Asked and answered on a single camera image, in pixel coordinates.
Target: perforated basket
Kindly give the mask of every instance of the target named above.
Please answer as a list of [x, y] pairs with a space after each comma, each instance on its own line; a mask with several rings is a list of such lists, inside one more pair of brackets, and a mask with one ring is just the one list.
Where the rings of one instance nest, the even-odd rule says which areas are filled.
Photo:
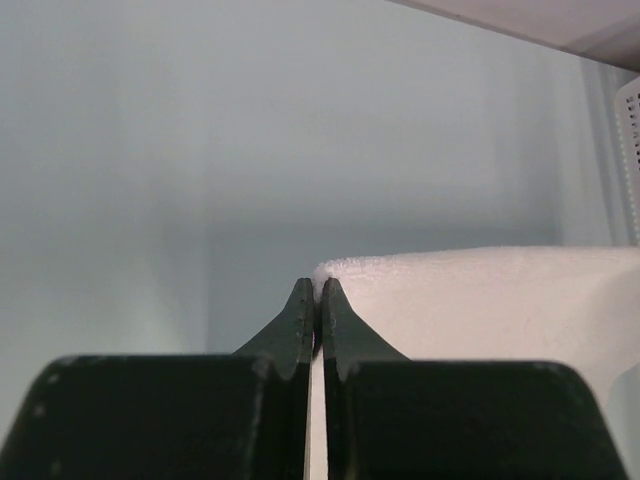
[[618, 91], [615, 110], [635, 240], [640, 243], [640, 77]]

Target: towel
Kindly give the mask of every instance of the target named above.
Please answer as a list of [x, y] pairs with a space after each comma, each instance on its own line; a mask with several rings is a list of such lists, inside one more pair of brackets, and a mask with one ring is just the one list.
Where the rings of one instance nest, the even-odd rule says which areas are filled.
[[[640, 362], [640, 250], [499, 247], [334, 260], [354, 311], [411, 359], [552, 360], [601, 405]], [[311, 479], [327, 478], [323, 370], [312, 369]]]

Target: folded cloth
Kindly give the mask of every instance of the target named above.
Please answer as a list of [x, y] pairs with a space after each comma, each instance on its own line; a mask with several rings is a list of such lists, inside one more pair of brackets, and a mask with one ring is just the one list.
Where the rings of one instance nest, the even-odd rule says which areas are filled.
[[[353, 307], [412, 359], [552, 360], [572, 366], [601, 404], [640, 362], [640, 250], [500, 247], [321, 264], [316, 297], [337, 278]], [[326, 478], [320, 368], [312, 383], [311, 478]]]

